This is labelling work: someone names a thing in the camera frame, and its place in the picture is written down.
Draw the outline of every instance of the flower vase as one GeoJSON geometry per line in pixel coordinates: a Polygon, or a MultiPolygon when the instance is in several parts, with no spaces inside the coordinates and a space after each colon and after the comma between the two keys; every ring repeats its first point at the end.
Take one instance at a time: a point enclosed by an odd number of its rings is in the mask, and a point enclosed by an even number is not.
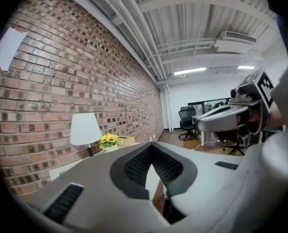
{"type": "Polygon", "coordinates": [[[105,148],[104,148],[104,151],[106,151],[106,152],[112,152],[112,151],[115,151],[115,150],[117,150],[117,149],[118,149],[118,146],[117,146],[117,144],[115,144],[115,145],[113,145],[113,146],[105,147],[105,148]]]}

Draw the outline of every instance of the ceiling light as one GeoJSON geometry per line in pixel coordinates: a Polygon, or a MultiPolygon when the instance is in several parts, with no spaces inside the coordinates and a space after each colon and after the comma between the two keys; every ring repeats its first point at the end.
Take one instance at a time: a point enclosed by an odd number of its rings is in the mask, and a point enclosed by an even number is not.
{"type": "Polygon", "coordinates": [[[239,66],[238,69],[254,69],[255,67],[250,66],[239,66]]]}
{"type": "Polygon", "coordinates": [[[199,71],[204,71],[205,69],[207,69],[207,68],[202,67],[202,68],[190,69],[190,70],[185,70],[185,71],[179,71],[179,72],[175,72],[174,75],[190,73],[190,72],[199,72],[199,71]]]}

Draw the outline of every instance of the lamp shade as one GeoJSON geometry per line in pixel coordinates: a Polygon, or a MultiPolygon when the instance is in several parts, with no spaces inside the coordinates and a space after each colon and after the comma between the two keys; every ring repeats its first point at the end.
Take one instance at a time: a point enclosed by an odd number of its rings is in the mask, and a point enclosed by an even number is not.
{"type": "Polygon", "coordinates": [[[73,145],[85,145],[102,138],[102,133],[94,113],[73,114],[70,142],[73,145]]]}

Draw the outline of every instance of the chair base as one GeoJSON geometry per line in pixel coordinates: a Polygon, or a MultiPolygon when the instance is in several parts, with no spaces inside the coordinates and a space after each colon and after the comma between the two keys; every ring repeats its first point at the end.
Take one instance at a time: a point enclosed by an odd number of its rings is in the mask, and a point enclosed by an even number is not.
{"type": "Polygon", "coordinates": [[[188,138],[189,135],[192,136],[192,137],[194,137],[194,138],[196,139],[195,133],[192,133],[191,130],[188,130],[187,133],[180,134],[180,135],[178,136],[178,138],[181,139],[181,136],[182,136],[182,135],[185,136],[184,141],[186,141],[186,139],[188,138]]]}
{"type": "Polygon", "coordinates": [[[224,146],[223,150],[225,150],[225,148],[232,149],[228,155],[234,154],[235,152],[239,151],[240,154],[242,154],[243,156],[244,156],[244,153],[242,152],[241,149],[246,149],[246,147],[241,147],[240,146],[240,142],[239,141],[237,141],[237,144],[234,145],[234,146],[224,146]]]}

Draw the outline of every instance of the sunflower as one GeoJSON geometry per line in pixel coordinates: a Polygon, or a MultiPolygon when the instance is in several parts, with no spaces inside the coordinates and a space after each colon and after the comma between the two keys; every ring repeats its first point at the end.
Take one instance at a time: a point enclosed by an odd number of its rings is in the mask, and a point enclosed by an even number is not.
{"type": "Polygon", "coordinates": [[[106,141],[108,141],[108,142],[116,142],[116,140],[117,140],[117,136],[114,134],[108,134],[108,136],[106,138],[106,141]]]}
{"type": "Polygon", "coordinates": [[[100,143],[104,143],[106,141],[106,139],[107,139],[107,135],[102,136],[100,143]]]}

